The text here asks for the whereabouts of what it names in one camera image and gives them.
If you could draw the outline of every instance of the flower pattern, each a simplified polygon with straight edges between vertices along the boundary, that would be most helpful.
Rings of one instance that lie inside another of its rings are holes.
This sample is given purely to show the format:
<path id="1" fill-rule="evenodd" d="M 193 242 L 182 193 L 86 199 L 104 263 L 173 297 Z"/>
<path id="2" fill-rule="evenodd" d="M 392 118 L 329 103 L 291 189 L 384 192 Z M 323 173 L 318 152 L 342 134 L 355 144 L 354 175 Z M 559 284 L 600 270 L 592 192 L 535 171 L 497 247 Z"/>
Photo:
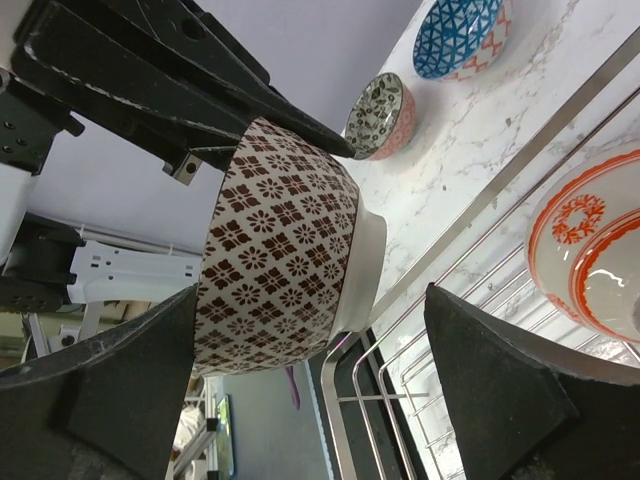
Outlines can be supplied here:
<path id="1" fill-rule="evenodd" d="M 410 140 L 414 124 L 411 91 L 396 74 L 382 73 L 366 86 L 351 110 L 345 138 L 354 146 L 356 160 L 386 158 Z"/>
<path id="2" fill-rule="evenodd" d="M 253 122 L 205 245 L 195 321 L 203 373 L 291 365 L 326 347 L 358 196 L 330 155 L 264 119 Z"/>
<path id="3" fill-rule="evenodd" d="M 560 207 L 551 224 L 551 234 L 558 243 L 574 244 L 596 231 L 604 215 L 605 202 L 600 197 L 589 194 L 578 195 Z M 575 213 L 581 213 L 577 225 L 570 225 Z"/>

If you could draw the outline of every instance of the white marble surface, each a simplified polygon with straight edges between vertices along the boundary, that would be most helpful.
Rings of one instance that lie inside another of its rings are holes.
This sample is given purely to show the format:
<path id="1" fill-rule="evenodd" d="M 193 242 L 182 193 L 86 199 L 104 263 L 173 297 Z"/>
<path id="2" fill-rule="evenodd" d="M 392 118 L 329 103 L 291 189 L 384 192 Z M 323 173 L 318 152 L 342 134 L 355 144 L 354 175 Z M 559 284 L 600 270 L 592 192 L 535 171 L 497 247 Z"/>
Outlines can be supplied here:
<path id="1" fill-rule="evenodd" d="M 514 0 L 512 35 L 503 56 L 490 69 L 462 83 L 427 82 L 413 72 L 411 51 L 416 32 L 433 0 L 426 0 L 399 40 L 382 71 L 399 74 L 414 92 L 419 124 L 410 145 L 382 162 L 344 164 L 359 183 L 367 207 L 384 215 L 388 222 L 388 249 L 378 292 L 380 297 L 443 233 L 453 220 L 513 155 L 535 134 L 560 105 L 640 25 L 640 4 L 627 0 Z M 374 325 L 382 335 L 448 265 L 465 252 L 515 201 L 534 185 L 587 134 L 606 114 L 637 86 L 640 60 L 629 66 L 606 90 L 563 131 L 549 147 L 470 225 L 465 233 L 409 288 Z M 572 165 L 614 145 L 640 139 L 635 101 L 579 152 L 548 183 L 552 184 Z M 533 195 L 502 225 L 443 286 L 462 295 L 484 273 L 517 248 L 524 239 L 528 218 L 543 191 Z M 513 275 L 524 268 L 524 256 L 517 252 L 493 277 L 479 284 L 469 300 L 484 304 Z M 531 327 L 552 312 L 531 285 L 506 304 L 511 292 L 528 280 L 523 274 L 513 286 L 483 306 L 496 316 Z M 591 333 L 575 327 L 560 315 L 539 325 L 535 332 L 577 347 Z M 409 315 L 381 350 L 389 358 L 424 328 L 422 307 Z M 400 378 L 406 368 L 424 357 L 428 341 L 420 339 L 393 363 L 390 373 L 401 393 Z M 622 362 L 633 362 L 622 345 L 596 340 L 585 349 Z M 416 370 L 429 357 L 418 362 Z M 433 365 L 428 365 L 409 382 L 411 392 L 438 395 L 439 384 Z M 420 398 L 415 407 L 429 401 Z M 410 414 L 411 405 L 405 403 Z M 442 400 L 418 416 L 411 417 L 414 437 L 425 453 L 430 478 L 439 478 L 424 446 L 450 428 Z M 460 468 L 455 442 L 443 439 L 433 446 L 440 459 L 443 478 Z"/>

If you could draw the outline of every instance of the metal wire rack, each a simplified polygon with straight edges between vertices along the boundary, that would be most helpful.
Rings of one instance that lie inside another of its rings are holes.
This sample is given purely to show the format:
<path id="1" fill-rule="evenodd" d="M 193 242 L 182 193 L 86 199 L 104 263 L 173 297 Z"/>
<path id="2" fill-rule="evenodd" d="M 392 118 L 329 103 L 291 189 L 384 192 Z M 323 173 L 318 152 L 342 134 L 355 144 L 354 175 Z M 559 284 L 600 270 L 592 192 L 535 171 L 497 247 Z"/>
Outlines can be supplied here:
<path id="1" fill-rule="evenodd" d="M 204 388 L 200 395 L 196 397 L 185 397 L 185 402 L 194 404 L 197 408 L 200 404 L 204 404 L 204 418 L 212 419 L 216 418 L 216 391 L 218 386 L 216 384 L 216 378 L 213 376 L 204 378 Z M 197 460 L 198 457 L 205 453 L 207 459 L 207 471 L 215 472 L 217 470 L 217 452 L 216 452 L 216 432 L 209 431 L 206 428 L 206 420 L 198 427 L 198 431 L 195 433 L 191 441 L 182 450 L 173 466 L 174 478 L 182 478 L 183 474 L 187 471 L 189 464 L 193 460 Z"/>
<path id="2" fill-rule="evenodd" d="M 630 35 L 620 48 L 614 52 L 611 57 L 609 57 L 609 59 L 603 63 L 600 68 L 598 68 L 598 70 L 567 100 L 567 102 L 565 102 L 565 104 L 556 111 L 542 129 L 539 130 L 538 133 L 534 135 L 534 137 L 511 159 L 511 161 L 500 171 L 500 173 L 498 173 L 489 185 L 480 192 L 469 207 L 454 221 L 449 229 L 438 238 L 431 248 L 427 250 L 405 273 L 405 275 L 380 299 L 374 307 L 370 319 L 376 320 L 380 318 L 380 316 L 382 316 L 382 314 L 385 313 L 396 302 L 396 300 L 400 298 L 400 296 L 411 285 L 413 285 L 416 280 L 419 279 L 419 277 L 426 271 L 427 267 L 429 267 L 447 249 L 447 247 L 456 240 L 456 238 L 466 229 L 467 225 L 473 222 L 483 212 L 483 210 L 495 198 L 497 198 L 500 192 L 502 192 L 504 188 L 507 187 L 524 170 L 524 168 L 538 154 L 540 154 L 540 152 L 547 147 L 548 144 L 562 130 L 564 130 L 565 127 L 567 127 L 567 125 L 579 113 L 581 113 L 602 90 L 604 90 L 612 80 L 614 80 L 639 53 L 640 29 Z M 496 232 L 514 214 L 514 212 L 516 212 L 516 210 L 518 210 L 519 207 L 521 207 L 535 192 L 541 189 L 541 187 L 545 185 L 545 182 L 558 172 L 562 166 L 564 166 L 639 95 L 640 87 L 636 88 L 615 109 L 613 109 L 613 111 L 603 118 L 600 123 L 581 141 L 579 141 L 579 143 L 569 153 L 567 153 L 535 185 L 533 185 L 533 187 L 519 198 L 519 200 L 516 201 L 506 213 L 495 221 L 464 254 L 453 262 L 453 264 L 451 264 L 434 283 L 438 285 L 449 278 L 450 275 L 465 260 L 467 260 L 470 255 L 476 252 L 478 248 L 483 245 L 484 242 L 494 232 Z M 472 285 L 469 286 L 461 295 L 459 294 L 459 296 L 463 299 L 469 299 L 472 297 L 474 293 L 486 286 L 487 283 L 490 282 L 498 273 L 504 272 L 505 266 L 510 264 L 512 260 L 521 258 L 523 251 L 523 244 L 520 244 L 509 251 L 500 261 L 488 269 L 487 273 L 474 281 Z M 500 287 L 498 289 L 493 290 L 488 298 L 483 299 L 478 303 L 478 306 L 481 309 L 498 317 L 501 316 L 500 314 L 505 311 L 505 308 L 510 304 L 510 302 L 523 294 L 523 292 L 526 292 L 527 290 L 534 291 L 532 279 L 529 277 L 526 268 L 519 268 L 516 269 L 514 273 L 509 273 L 506 279 L 501 280 L 499 284 Z M 453 427 L 451 427 L 449 423 L 448 428 L 446 428 L 445 431 L 434 435 L 432 432 L 428 432 L 428 428 L 422 420 L 422 417 L 426 412 L 436 407 L 440 409 L 439 412 L 441 414 L 444 412 L 444 415 L 447 415 L 446 405 L 443 401 L 443 394 L 441 390 L 439 390 L 439 381 L 437 380 L 437 372 L 435 370 L 434 360 L 430 349 L 426 348 L 426 350 L 422 351 L 416 358 L 411 359 L 408 365 L 399 372 L 400 381 L 399 384 L 396 384 L 396 390 L 400 389 L 401 393 L 390 394 L 385 387 L 385 382 L 383 381 L 385 372 L 389 371 L 395 362 L 406 356 L 407 352 L 409 352 L 412 347 L 416 345 L 425 345 L 425 342 L 428 343 L 426 330 L 422 329 L 419 333 L 413 336 L 404 346 L 402 346 L 402 348 L 389 356 L 381 366 L 378 367 L 373 359 L 373 353 L 380 348 L 380 345 L 387 338 L 393 335 L 394 331 L 396 331 L 396 329 L 405 322 L 416 308 L 422 305 L 424 299 L 424 295 L 417 298 L 386 331 L 378 334 L 377 339 L 373 344 L 369 344 L 364 336 L 361 337 L 356 333 L 352 333 L 343 338 L 340 344 L 329 352 L 327 356 L 322 371 L 322 389 L 329 419 L 329 428 L 333 436 L 333 446 L 336 451 L 338 469 L 342 480 L 357 480 L 354 459 L 351 456 L 347 432 L 340 409 L 340 403 L 343 402 L 358 402 L 365 427 L 369 434 L 369 440 L 380 479 L 387 480 L 388 478 L 375 440 L 371 420 L 365 407 L 365 402 L 370 401 L 384 402 L 392 430 L 400 447 L 400 454 L 404 463 L 407 478 L 415 480 L 417 476 L 411 463 L 398 419 L 396 418 L 392 408 L 392 402 L 394 401 L 405 402 L 403 405 L 405 407 L 405 413 L 407 413 L 408 417 L 415 420 L 414 427 L 416 428 L 413 429 L 414 437 L 416 436 L 416 433 L 421 437 L 420 440 L 423 442 L 428 457 L 430 458 L 429 463 L 431 465 L 425 465 L 425 468 L 429 467 L 427 470 L 430 478 L 434 478 L 432 474 L 435 474 L 437 476 L 436 478 L 439 478 L 440 480 L 462 480 L 465 478 L 464 471 L 462 469 L 462 462 L 460 461 L 457 446 L 455 445 L 455 432 Z M 534 323 L 521 326 L 528 331 L 539 334 L 545 325 L 548 325 L 549 322 L 561 315 L 555 308 L 547 309 L 548 312 L 544 313 Z M 563 343 L 564 340 L 579 330 L 585 329 L 576 325 L 554 340 L 558 343 Z M 578 351 L 583 351 L 593 355 L 598 355 L 600 353 L 600 356 L 602 356 L 602 351 L 598 352 L 595 348 L 595 344 L 599 341 L 600 335 L 590 333 L 585 335 L 584 338 L 585 339 L 580 341 L 578 344 L 571 346 Z M 356 396 L 339 397 L 334 381 L 336 370 L 337 368 L 340 368 L 338 361 L 358 340 L 361 340 L 364 343 L 366 350 L 365 353 L 360 356 L 352 370 L 352 380 Z M 617 343 L 617 341 L 614 340 L 606 341 L 609 342 L 610 345 Z M 626 360 L 625 363 L 635 364 L 635 366 L 640 367 L 640 353 L 634 345 L 620 342 L 618 347 L 617 351 L 613 353 L 611 352 L 611 348 L 607 349 L 607 358 L 609 360 Z M 365 396 L 362 394 L 362 389 L 358 384 L 358 371 L 365 362 L 368 362 L 374 369 L 374 372 L 377 372 L 378 386 L 381 391 L 381 395 L 379 396 Z M 433 377 L 434 380 L 430 391 L 411 391 L 411 382 L 418 376 L 424 376 L 425 372 L 431 372 L 431 377 Z M 447 465 L 444 466 L 443 462 L 438 458 L 438 453 L 435 451 L 436 446 L 442 445 L 443 442 L 446 442 L 448 451 Z"/>

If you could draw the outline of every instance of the brown patterned bowl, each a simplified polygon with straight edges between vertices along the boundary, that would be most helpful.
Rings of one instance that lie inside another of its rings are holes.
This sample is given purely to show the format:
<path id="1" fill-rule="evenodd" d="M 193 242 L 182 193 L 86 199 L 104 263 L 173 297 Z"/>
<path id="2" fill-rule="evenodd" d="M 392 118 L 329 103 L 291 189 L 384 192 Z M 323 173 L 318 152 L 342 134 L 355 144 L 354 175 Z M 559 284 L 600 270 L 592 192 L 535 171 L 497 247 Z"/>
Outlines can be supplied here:
<path id="1" fill-rule="evenodd" d="M 324 151 L 254 121 L 226 173 L 202 263 L 201 373 L 292 365 L 363 330 L 386 246 L 384 219 Z"/>
<path id="2" fill-rule="evenodd" d="M 382 73 L 360 94 L 344 136 L 355 148 L 356 160 L 381 160 L 409 143 L 415 124 L 411 91 L 395 73 Z"/>

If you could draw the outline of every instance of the screw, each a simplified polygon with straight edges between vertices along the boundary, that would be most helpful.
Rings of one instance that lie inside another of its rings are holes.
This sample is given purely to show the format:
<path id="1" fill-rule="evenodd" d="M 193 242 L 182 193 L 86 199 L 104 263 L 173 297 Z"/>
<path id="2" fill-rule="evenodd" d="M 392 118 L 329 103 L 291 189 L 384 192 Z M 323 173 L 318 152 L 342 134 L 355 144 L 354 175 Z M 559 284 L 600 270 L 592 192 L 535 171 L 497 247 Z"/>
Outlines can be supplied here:
<path id="1" fill-rule="evenodd" d="M 76 339 L 71 335 L 65 335 L 64 337 L 62 337 L 62 340 L 60 340 L 60 343 L 62 343 L 63 347 L 68 347 L 69 345 L 73 345 L 74 343 L 76 343 Z"/>
<path id="2" fill-rule="evenodd" d="M 194 41 L 202 40 L 207 35 L 204 28 L 193 18 L 185 18 L 182 21 L 182 33 Z"/>

